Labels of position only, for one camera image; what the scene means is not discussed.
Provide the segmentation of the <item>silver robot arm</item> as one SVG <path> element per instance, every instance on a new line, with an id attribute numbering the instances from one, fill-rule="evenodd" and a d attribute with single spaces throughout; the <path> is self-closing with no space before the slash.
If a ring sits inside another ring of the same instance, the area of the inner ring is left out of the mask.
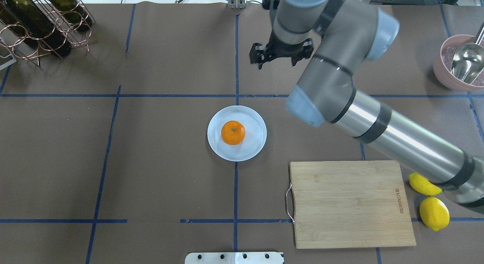
<path id="1" fill-rule="evenodd" d="M 442 139 L 358 88 L 365 61 L 382 57 L 400 24 L 361 0 L 261 0 L 271 36 L 253 44 L 251 64 L 308 64 L 286 108 L 310 126 L 332 123 L 363 145 L 420 173 L 461 207 L 483 213 L 483 158 Z"/>

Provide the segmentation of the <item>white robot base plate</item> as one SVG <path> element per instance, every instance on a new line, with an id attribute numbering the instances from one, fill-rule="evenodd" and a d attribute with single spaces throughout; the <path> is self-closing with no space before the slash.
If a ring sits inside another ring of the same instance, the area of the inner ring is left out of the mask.
<path id="1" fill-rule="evenodd" d="M 283 252 L 194 252 L 185 264 L 284 264 Z"/>

